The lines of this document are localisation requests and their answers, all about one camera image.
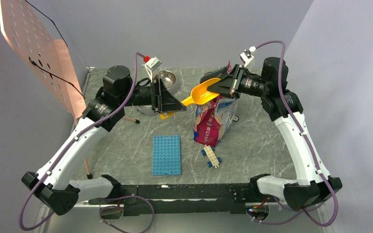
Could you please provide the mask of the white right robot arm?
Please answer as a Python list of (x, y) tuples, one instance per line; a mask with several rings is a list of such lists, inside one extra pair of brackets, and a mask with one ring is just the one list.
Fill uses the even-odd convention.
[(288, 180), (261, 174), (249, 182), (249, 197), (262, 201), (267, 195), (284, 200), (294, 211), (323, 203), (332, 193), (342, 188), (339, 177), (332, 177), (322, 163), (311, 137), (308, 135), (304, 109), (298, 96), (287, 86), (288, 67), (279, 57), (268, 57), (263, 62), (261, 74), (250, 72), (241, 65), (231, 71), (223, 67), (204, 74), (200, 81), (211, 78), (220, 80), (208, 90), (223, 97), (237, 99), (241, 94), (261, 99), (262, 108), (281, 133), (292, 162), (296, 179)]

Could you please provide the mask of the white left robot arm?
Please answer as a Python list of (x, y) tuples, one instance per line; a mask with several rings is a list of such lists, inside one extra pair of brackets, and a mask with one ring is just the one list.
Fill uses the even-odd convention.
[(135, 75), (125, 66), (109, 68), (102, 81), (96, 97), (59, 151), (37, 172), (22, 177), (32, 194), (59, 216), (82, 201), (103, 199), (113, 204), (119, 200), (120, 183), (110, 175), (83, 181), (72, 177), (92, 148), (124, 117), (126, 106), (148, 105), (156, 113), (187, 109), (161, 79), (153, 79), (148, 86), (137, 85)]

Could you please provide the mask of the pink pet food bag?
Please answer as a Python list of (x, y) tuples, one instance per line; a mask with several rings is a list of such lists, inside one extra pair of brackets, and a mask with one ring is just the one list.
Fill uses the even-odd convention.
[(233, 122), (237, 99), (218, 96), (203, 105), (196, 105), (193, 120), (193, 140), (203, 145), (216, 146)]

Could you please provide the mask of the yellow plastic scoop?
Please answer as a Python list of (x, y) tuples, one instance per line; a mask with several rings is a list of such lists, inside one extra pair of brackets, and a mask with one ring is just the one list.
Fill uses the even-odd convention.
[[(191, 90), (189, 96), (181, 101), (182, 104), (184, 104), (186, 107), (188, 107), (192, 104), (203, 105), (203, 104), (211, 101), (212, 99), (216, 98), (217, 96), (219, 96), (219, 94), (207, 91), (207, 88), (211, 84), (214, 84), (219, 80), (220, 80), (220, 78), (213, 78), (213, 79), (210, 79), (208, 81), (205, 81), (205, 82), (195, 86)], [(159, 113), (159, 114), (160, 114), (161, 119), (167, 119), (175, 113), (176, 112), (174, 112), (174, 113)]]

